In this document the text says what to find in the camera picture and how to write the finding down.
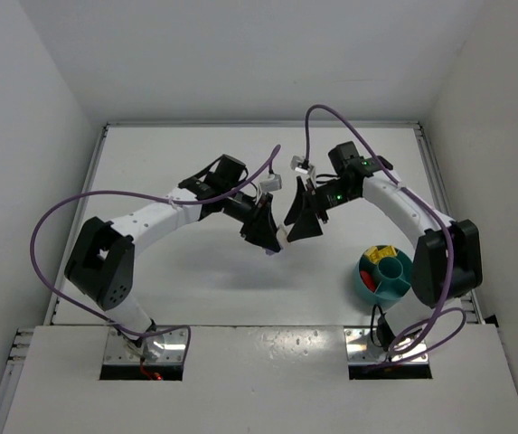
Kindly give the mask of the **yellow lego piece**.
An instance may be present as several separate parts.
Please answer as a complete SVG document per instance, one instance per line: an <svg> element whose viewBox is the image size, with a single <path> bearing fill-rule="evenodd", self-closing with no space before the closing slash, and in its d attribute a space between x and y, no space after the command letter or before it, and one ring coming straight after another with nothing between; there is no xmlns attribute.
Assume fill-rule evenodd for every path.
<svg viewBox="0 0 518 434"><path fill-rule="evenodd" d="M380 249L378 246L371 246L363 255L373 264L377 264L381 260Z"/></svg>

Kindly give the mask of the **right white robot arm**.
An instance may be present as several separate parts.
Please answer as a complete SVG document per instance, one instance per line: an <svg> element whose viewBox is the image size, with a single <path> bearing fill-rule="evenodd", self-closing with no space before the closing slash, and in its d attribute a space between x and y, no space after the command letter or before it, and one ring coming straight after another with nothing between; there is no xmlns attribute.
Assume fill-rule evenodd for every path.
<svg viewBox="0 0 518 434"><path fill-rule="evenodd" d="M412 349L423 340L446 303L477 288L483 281L479 230L470 220L458 221L434 209L407 187L382 156L363 157L352 142L328 153L334 169L329 181L318 183L306 156L294 156L291 168L298 173L297 192L284 220L287 241L322 235L329 211L363 199L379 209L407 238L413 248L408 267L395 256L378 258L366 251L360 271L375 281L378 295L398 289L402 296L380 316L375 335L391 357L402 354L400 342L409 338Z"/></svg>

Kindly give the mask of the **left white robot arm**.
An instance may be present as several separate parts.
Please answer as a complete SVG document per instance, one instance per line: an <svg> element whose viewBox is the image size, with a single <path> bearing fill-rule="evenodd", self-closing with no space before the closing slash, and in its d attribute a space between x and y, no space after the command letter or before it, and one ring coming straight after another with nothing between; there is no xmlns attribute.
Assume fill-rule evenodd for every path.
<svg viewBox="0 0 518 434"><path fill-rule="evenodd" d="M240 236L269 253L278 253L278 227L271 193L252 197L240 191L246 166L222 155L184 179L168 202L147 206L109 221L86 220L65 267L65 277L114 323L131 347L142 350L156 324L132 295L136 257L181 227L223 213L240 222Z"/></svg>

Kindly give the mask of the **red lego piece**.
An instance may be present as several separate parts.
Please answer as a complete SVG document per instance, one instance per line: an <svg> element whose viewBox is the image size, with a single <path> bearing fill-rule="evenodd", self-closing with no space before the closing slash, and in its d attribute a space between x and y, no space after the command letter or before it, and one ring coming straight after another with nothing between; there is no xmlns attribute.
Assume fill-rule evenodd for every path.
<svg viewBox="0 0 518 434"><path fill-rule="evenodd" d="M376 291L377 286L372 275L366 270L361 270L360 277L363 284L368 288L368 290L374 293Z"/></svg>

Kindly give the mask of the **cream rounded lego brick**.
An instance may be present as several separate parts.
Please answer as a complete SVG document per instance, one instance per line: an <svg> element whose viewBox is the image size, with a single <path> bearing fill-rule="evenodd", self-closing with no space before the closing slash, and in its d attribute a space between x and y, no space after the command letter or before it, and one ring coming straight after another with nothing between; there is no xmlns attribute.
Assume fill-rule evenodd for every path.
<svg viewBox="0 0 518 434"><path fill-rule="evenodd" d="M279 225L277 230L277 240L282 250L287 249L290 245L290 242L287 240L287 236L288 233L286 228L282 225Z"/></svg>

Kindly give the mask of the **yellow lego plate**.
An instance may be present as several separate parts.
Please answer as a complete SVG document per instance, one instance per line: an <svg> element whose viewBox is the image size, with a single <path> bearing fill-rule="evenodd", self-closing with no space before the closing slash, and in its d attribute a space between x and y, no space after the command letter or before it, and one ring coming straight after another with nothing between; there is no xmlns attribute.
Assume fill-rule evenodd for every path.
<svg viewBox="0 0 518 434"><path fill-rule="evenodd" d="M386 245L377 250L377 256L379 259L388 257L396 257L398 254L397 249L392 245Z"/></svg>

